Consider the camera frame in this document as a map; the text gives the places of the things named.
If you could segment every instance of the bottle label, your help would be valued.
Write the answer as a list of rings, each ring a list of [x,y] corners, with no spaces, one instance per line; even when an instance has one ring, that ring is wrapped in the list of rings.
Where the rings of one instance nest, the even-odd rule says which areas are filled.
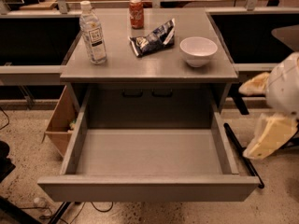
[[[90,30],[88,34],[91,41],[94,59],[95,60],[102,59],[103,57],[106,56],[106,54],[105,54],[105,48],[103,44],[103,37],[102,37],[101,30],[99,28],[96,28]]]

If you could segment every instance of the snack bag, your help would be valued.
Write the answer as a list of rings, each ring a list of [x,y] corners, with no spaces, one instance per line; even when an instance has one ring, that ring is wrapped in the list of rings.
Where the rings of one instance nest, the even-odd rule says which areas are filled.
[[[147,36],[129,37],[136,57],[165,49],[175,44],[175,19],[153,30]]]

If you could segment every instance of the cardboard box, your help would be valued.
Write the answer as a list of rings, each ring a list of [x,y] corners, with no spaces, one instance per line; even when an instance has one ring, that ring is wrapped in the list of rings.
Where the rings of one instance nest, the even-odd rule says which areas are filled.
[[[66,87],[50,118],[45,135],[56,146],[58,152],[64,157],[72,132],[69,124],[77,117],[75,107]]]

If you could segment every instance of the bottle cap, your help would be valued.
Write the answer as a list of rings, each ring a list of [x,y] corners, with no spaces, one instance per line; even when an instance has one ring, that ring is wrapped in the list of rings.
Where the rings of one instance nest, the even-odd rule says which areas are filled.
[[[85,11],[91,10],[93,8],[90,1],[82,1],[80,2],[80,4],[81,4],[81,9]]]

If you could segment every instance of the cabinet top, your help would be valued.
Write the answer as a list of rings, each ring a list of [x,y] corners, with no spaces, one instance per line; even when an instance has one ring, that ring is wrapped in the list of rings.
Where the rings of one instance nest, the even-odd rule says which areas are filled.
[[[83,39],[74,49],[62,82],[233,82],[237,73],[203,8],[145,8],[144,28],[131,28],[128,8],[96,9],[102,23],[107,61],[90,63]],[[165,22],[175,19],[175,45],[170,49],[137,58],[129,36],[146,36]],[[203,67],[193,68],[180,57],[179,43],[186,37],[202,36],[213,40],[218,51]]]

